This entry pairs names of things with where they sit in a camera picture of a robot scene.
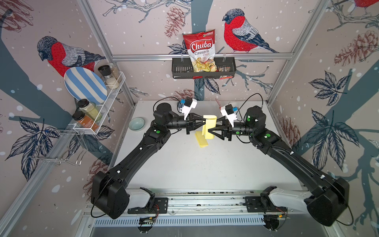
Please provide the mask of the yellow square paper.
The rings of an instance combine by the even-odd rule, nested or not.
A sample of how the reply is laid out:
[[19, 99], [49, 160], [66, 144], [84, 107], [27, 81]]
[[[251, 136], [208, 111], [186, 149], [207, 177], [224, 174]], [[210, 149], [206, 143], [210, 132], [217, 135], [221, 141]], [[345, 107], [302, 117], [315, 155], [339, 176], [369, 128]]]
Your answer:
[[204, 147], [208, 146], [208, 142], [205, 139], [205, 136], [202, 134], [201, 131], [196, 131], [195, 132], [195, 137], [196, 137], [196, 140], [197, 140], [200, 148], [204, 148]]
[[205, 125], [202, 127], [202, 135], [205, 139], [211, 140], [214, 139], [214, 135], [211, 134], [208, 130], [216, 127], [217, 116], [216, 115], [204, 115]]

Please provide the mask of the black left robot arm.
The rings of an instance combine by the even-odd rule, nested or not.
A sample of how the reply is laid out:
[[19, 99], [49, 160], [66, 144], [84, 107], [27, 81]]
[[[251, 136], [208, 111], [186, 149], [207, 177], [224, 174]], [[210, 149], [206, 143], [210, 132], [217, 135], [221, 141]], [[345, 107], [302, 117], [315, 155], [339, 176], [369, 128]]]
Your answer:
[[205, 125], [206, 119], [195, 113], [179, 116], [168, 103], [154, 110], [154, 120], [144, 133], [141, 142], [118, 165], [104, 173], [98, 172], [92, 180], [91, 203], [104, 215], [119, 218], [131, 204], [132, 195], [126, 188], [143, 164], [158, 152], [171, 137], [170, 130], [194, 131]]

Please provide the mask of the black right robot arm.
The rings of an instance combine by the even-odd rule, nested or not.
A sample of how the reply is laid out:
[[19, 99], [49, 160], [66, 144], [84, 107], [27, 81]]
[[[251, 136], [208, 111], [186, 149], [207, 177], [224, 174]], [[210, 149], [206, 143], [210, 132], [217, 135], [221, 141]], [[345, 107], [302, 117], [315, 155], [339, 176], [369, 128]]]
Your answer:
[[266, 114], [261, 107], [249, 108], [244, 122], [230, 123], [225, 117], [219, 118], [219, 121], [221, 124], [208, 129], [209, 133], [222, 140], [231, 140], [234, 135], [248, 136], [254, 147], [279, 162], [306, 186], [306, 192], [286, 191], [269, 186], [260, 194], [264, 211], [280, 207], [291, 208], [309, 213], [318, 223], [330, 227], [348, 208], [348, 182], [318, 171], [293, 152], [279, 135], [266, 128]]

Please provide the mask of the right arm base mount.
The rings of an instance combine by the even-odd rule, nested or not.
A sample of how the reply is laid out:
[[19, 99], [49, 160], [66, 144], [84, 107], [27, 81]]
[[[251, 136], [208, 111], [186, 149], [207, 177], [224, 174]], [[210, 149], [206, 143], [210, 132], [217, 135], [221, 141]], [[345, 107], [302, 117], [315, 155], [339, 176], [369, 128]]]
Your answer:
[[288, 209], [283, 206], [275, 206], [269, 199], [271, 191], [276, 189], [276, 186], [269, 186], [263, 190], [258, 196], [244, 197], [245, 203], [243, 204], [247, 208], [248, 213], [268, 213], [268, 212], [280, 212], [285, 213]]

